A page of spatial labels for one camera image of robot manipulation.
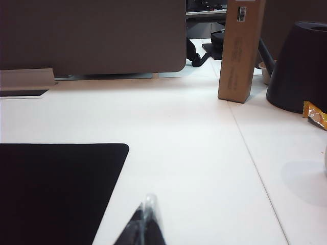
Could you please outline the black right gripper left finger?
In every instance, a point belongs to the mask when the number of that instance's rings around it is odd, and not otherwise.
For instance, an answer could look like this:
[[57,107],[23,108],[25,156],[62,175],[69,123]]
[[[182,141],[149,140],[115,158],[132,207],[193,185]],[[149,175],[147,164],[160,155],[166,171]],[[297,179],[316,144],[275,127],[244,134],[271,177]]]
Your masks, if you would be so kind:
[[144,232],[144,205],[140,203],[114,244],[145,244]]

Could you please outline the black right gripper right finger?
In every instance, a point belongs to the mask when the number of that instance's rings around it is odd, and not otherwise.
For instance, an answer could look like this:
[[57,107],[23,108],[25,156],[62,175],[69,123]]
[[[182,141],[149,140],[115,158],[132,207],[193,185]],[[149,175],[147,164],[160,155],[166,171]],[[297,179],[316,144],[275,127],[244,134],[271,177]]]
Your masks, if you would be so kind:
[[142,208],[142,244],[167,244],[157,196],[153,193],[146,194]]

